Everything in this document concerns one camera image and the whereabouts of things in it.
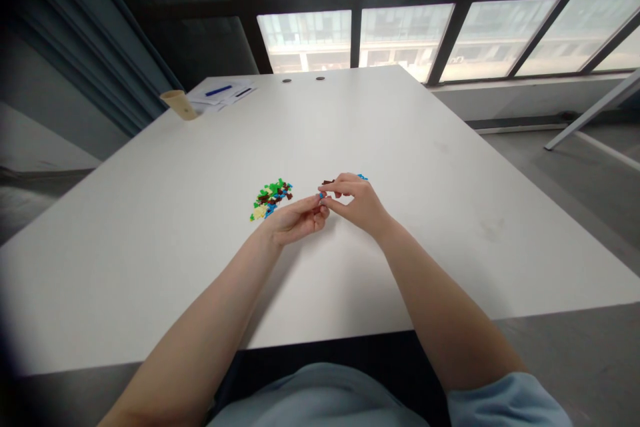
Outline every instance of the paper cup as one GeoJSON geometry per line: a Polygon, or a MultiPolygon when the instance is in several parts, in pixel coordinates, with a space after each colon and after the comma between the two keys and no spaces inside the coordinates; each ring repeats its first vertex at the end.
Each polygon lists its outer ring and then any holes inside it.
{"type": "Polygon", "coordinates": [[[160,99],[180,115],[182,120],[193,120],[198,116],[182,90],[169,90],[160,95],[160,99]]]}

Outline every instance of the blue curtain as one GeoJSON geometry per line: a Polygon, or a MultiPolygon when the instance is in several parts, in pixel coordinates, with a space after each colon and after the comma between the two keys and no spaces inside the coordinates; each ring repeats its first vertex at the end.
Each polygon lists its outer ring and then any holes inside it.
{"type": "Polygon", "coordinates": [[[133,137],[182,86],[122,0],[16,0],[10,26],[133,137]]]}

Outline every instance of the wall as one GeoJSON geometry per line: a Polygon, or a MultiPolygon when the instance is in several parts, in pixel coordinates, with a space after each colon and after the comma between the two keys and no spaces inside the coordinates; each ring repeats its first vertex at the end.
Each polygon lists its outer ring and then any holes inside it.
{"type": "Polygon", "coordinates": [[[565,110],[583,113],[627,76],[512,80],[429,90],[465,121],[535,117],[565,110]]]}
{"type": "Polygon", "coordinates": [[[129,141],[29,44],[10,33],[4,40],[0,100],[99,160],[129,141]]]}
{"type": "Polygon", "coordinates": [[[92,169],[100,161],[0,101],[0,165],[18,172],[92,169]]]}

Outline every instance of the pile of building blocks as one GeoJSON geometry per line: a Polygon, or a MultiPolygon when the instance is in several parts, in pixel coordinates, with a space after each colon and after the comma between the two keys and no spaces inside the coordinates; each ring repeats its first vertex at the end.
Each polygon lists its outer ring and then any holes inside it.
{"type": "Polygon", "coordinates": [[[259,218],[269,217],[275,209],[278,208],[278,203],[286,197],[288,200],[293,198],[291,189],[293,185],[290,183],[278,179],[276,183],[270,183],[265,185],[265,188],[260,191],[255,202],[253,202],[253,213],[249,220],[252,222],[259,218]]]}

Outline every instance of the gray floor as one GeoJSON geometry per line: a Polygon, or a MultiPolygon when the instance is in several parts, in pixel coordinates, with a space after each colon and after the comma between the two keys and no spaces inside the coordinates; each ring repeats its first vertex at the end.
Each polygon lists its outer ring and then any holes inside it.
{"type": "MultiPolygon", "coordinates": [[[[589,127],[594,138],[640,157],[640,126],[589,127]]],[[[543,150],[557,132],[485,140],[640,275],[640,173],[576,137],[543,150]]],[[[19,230],[75,182],[0,185],[2,224],[19,230]]],[[[2,242],[11,235],[2,231],[2,242]]],[[[530,370],[576,426],[631,426],[640,418],[640,304],[498,322],[530,370]]],[[[137,364],[25,380],[68,425],[92,426],[137,364]]]]}

